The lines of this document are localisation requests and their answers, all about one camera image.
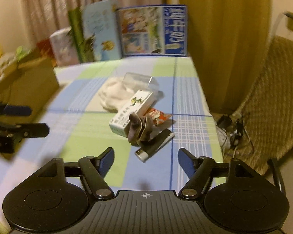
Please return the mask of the small white medicine box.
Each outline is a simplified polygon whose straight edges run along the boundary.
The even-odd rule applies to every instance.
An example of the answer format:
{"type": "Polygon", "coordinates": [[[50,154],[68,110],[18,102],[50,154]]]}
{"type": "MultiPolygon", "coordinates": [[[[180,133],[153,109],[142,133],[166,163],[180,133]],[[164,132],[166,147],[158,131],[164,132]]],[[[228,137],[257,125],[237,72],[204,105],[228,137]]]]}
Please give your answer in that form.
{"type": "Polygon", "coordinates": [[[116,135],[127,137],[130,127],[130,114],[136,113],[139,116],[143,116],[155,100],[156,97],[153,92],[138,90],[110,120],[109,128],[116,135]]]}

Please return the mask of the black white lighter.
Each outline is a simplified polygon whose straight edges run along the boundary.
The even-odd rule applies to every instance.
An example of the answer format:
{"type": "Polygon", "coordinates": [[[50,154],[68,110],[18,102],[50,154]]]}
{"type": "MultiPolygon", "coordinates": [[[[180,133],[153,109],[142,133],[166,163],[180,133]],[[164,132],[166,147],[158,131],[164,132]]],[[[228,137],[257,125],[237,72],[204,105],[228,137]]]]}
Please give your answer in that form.
{"type": "Polygon", "coordinates": [[[166,128],[149,142],[143,144],[140,149],[135,152],[135,155],[141,162],[146,162],[174,137],[175,133],[166,128]]]}

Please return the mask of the red snack packet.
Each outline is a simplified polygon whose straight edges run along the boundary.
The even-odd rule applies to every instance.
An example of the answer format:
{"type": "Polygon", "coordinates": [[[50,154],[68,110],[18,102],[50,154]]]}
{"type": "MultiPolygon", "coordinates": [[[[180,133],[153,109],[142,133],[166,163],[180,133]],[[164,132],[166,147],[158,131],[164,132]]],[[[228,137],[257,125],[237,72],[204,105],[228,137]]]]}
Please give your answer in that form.
{"type": "Polygon", "coordinates": [[[164,113],[164,112],[157,110],[155,108],[149,108],[146,112],[146,115],[149,115],[152,118],[153,124],[155,126],[159,126],[159,125],[163,124],[164,122],[169,120],[172,116],[171,114],[164,113]]]}

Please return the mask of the white cloth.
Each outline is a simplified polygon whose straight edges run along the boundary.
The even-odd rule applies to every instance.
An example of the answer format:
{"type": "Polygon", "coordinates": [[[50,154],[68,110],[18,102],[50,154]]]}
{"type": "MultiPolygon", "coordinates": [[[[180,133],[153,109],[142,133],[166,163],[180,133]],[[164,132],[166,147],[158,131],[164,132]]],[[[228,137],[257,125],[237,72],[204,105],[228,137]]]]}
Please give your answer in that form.
{"type": "Polygon", "coordinates": [[[111,112],[118,112],[134,94],[135,92],[118,77],[109,78],[98,90],[100,104],[111,112]]]}

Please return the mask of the clear plastic case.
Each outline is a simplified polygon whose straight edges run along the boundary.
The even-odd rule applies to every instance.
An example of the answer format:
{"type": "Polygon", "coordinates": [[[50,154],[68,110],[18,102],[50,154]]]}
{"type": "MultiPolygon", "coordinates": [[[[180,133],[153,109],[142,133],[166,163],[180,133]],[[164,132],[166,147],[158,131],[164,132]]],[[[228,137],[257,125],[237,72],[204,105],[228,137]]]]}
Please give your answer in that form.
{"type": "Polygon", "coordinates": [[[123,77],[123,84],[134,92],[145,90],[153,92],[156,97],[158,96],[159,84],[155,77],[128,72],[123,77]]]}

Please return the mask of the checked tablecloth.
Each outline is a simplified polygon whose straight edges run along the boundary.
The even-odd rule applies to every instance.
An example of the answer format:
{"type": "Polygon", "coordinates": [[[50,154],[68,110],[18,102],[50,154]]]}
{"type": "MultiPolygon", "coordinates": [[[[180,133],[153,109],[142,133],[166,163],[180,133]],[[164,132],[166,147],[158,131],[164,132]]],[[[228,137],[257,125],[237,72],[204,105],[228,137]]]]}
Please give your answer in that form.
{"type": "Polygon", "coordinates": [[[179,191],[188,178],[178,163],[180,148],[222,161],[214,119],[190,57],[129,57],[56,70],[64,88],[46,107],[41,122],[50,133],[22,141],[10,160],[0,155],[0,231],[9,225],[4,197],[55,157],[76,162],[111,147],[115,160],[105,181],[114,190],[179,191]],[[139,153],[129,116],[147,112],[153,136],[171,136],[153,156],[139,153]]]}

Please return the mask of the open cardboard box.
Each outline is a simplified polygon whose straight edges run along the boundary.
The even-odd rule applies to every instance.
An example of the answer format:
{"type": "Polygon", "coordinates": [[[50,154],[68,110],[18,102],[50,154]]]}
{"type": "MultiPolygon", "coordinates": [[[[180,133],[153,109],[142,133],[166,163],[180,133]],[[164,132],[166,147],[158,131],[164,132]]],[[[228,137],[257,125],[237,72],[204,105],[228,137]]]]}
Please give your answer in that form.
{"type": "Polygon", "coordinates": [[[28,106],[30,116],[0,116],[7,124],[31,123],[52,95],[59,83],[49,58],[38,58],[22,63],[18,69],[0,81],[0,102],[14,106],[28,106]]]}

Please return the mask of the green tissue packs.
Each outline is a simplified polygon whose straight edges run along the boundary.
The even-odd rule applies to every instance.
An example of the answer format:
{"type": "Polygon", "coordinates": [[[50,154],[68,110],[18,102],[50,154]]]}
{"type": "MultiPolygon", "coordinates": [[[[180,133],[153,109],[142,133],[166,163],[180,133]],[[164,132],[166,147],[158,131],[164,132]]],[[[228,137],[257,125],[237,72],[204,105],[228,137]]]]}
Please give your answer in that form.
{"type": "Polygon", "coordinates": [[[16,48],[15,51],[15,57],[18,61],[21,61],[21,59],[25,58],[26,56],[28,56],[31,53],[31,49],[24,47],[24,46],[19,46],[16,48]]]}

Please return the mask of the quilted brown chair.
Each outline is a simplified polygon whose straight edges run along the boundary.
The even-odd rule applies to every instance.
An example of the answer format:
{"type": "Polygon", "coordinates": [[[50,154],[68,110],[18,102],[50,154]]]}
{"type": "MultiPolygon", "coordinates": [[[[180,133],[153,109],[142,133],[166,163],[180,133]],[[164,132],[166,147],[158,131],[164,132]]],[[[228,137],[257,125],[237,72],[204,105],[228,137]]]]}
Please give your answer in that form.
{"type": "Polygon", "coordinates": [[[261,72],[230,117],[242,136],[225,151],[225,162],[234,157],[264,175],[269,159],[293,149],[293,40],[272,39],[261,72]]]}

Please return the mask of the red gift box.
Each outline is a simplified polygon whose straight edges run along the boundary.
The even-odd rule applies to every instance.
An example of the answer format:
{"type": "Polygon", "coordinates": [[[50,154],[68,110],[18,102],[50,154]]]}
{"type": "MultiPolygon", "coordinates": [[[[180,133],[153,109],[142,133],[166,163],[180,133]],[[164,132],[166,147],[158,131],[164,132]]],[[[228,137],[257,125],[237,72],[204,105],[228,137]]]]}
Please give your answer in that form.
{"type": "Polygon", "coordinates": [[[52,61],[53,67],[56,67],[56,59],[53,53],[52,45],[49,39],[44,39],[36,43],[37,48],[40,51],[41,56],[48,57],[52,61]]]}

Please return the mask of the white appliance box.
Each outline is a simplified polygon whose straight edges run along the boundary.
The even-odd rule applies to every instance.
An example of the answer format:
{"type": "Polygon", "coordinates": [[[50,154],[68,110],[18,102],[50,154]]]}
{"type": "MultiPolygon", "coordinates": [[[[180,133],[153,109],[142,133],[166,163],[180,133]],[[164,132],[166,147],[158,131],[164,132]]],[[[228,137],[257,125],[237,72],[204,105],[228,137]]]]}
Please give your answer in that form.
{"type": "Polygon", "coordinates": [[[78,54],[73,44],[71,27],[55,31],[49,37],[57,66],[71,66],[79,63],[78,54]]]}

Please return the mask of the green blue milk carton box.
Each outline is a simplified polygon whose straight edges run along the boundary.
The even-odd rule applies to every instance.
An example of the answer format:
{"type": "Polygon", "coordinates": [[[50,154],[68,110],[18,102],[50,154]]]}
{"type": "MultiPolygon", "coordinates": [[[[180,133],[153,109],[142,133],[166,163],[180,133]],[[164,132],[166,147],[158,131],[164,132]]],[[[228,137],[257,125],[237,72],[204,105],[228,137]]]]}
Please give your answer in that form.
{"type": "Polygon", "coordinates": [[[70,34],[81,63],[119,60],[118,3],[102,0],[68,11],[70,34]]]}

